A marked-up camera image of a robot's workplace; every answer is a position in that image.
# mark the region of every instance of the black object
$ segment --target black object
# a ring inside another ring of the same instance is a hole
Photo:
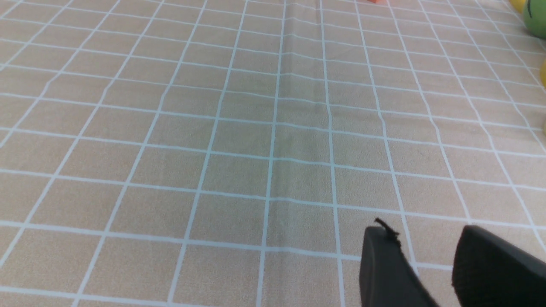
[[[438,307],[385,222],[367,227],[360,263],[363,307]],[[465,226],[452,282],[462,307],[546,307],[546,264],[478,227]]]
[[[398,233],[385,222],[367,227],[360,262],[363,307],[438,307],[400,249]]]
[[[463,307],[546,306],[546,264],[478,226],[462,230],[452,282]]]

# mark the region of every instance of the grid pattern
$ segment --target grid pattern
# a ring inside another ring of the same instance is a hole
[[[546,44],[505,1],[0,0],[0,302],[360,304],[377,216],[442,306],[546,259]]]

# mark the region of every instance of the yellow ball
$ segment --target yellow ball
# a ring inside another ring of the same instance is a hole
[[[525,0],[510,0],[510,3],[516,11],[520,14],[523,12],[523,7],[525,6]]]

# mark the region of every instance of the green ball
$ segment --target green ball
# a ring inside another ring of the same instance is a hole
[[[546,0],[527,0],[523,7],[523,21],[531,34],[546,38]]]

